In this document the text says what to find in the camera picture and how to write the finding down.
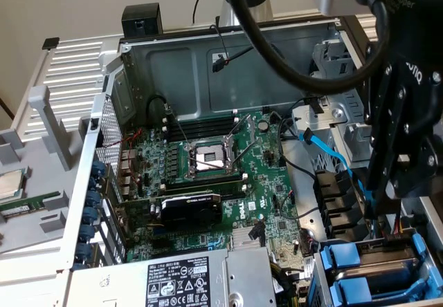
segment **wall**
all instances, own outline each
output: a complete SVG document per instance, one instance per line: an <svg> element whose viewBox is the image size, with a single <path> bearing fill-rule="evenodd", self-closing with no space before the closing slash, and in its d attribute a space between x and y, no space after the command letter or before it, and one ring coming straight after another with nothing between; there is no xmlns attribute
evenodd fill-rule
<svg viewBox="0 0 443 307"><path fill-rule="evenodd" d="M0 0L0 96L15 112L47 37L75 39L122 32L126 5L158 1L163 26L189 26L195 0ZM312 0L271 0L274 13L314 8ZM214 20L222 0L200 0L196 23ZM10 119L0 112L0 129Z"/></svg>

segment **chip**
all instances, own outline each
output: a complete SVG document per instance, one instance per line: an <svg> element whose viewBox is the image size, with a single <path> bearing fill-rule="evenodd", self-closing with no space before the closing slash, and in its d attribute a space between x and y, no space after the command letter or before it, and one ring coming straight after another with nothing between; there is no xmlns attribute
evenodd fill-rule
<svg viewBox="0 0 443 307"><path fill-rule="evenodd" d="M286 222L278 222L278 229L285 230L286 229Z"/></svg>

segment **motherboard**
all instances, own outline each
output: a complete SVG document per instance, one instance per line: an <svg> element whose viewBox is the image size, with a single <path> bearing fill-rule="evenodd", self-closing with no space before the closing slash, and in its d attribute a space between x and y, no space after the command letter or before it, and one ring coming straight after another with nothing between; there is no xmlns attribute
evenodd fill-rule
<svg viewBox="0 0 443 307"><path fill-rule="evenodd" d="M280 266L301 268L299 223L291 219L296 196L280 160L277 122L252 111L133 132L117 209L132 236L127 261L266 246ZM202 204L191 207L194 201Z"/></svg>

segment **warning label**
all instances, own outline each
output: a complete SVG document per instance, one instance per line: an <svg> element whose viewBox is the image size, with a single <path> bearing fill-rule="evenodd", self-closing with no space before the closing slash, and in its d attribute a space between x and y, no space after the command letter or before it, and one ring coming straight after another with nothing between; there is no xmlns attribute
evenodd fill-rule
<svg viewBox="0 0 443 307"><path fill-rule="evenodd" d="M208 257L147 267L146 307L210 306Z"/></svg>

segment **red wire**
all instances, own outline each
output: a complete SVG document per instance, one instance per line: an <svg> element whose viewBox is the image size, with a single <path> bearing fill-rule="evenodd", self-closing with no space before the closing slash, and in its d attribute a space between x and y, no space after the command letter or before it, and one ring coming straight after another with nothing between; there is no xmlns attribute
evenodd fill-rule
<svg viewBox="0 0 443 307"><path fill-rule="evenodd" d="M137 133L135 133L132 137L130 137L130 141L129 141L129 153L131 153L131 149L132 149L132 141L134 141L139 135L141 134L141 129L138 129ZM134 174L132 172L132 168L131 165L128 165L129 167L129 172L131 173L131 178L132 180L137 183L137 180L134 177Z"/></svg>
<svg viewBox="0 0 443 307"><path fill-rule="evenodd" d="M127 138L123 138L122 140L119 140L119 141L116 141L116 142L114 142L114 143L111 143L110 145L103 146L103 148L109 148L109 147L112 147L112 146L118 145L119 143L127 142L127 141L130 141L130 140L133 141L133 140L134 140L136 137L138 137L140 134L141 134L141 129L138 129L137 133L135 133L133 136L129 136L129 137L127 137Z"/></svg>

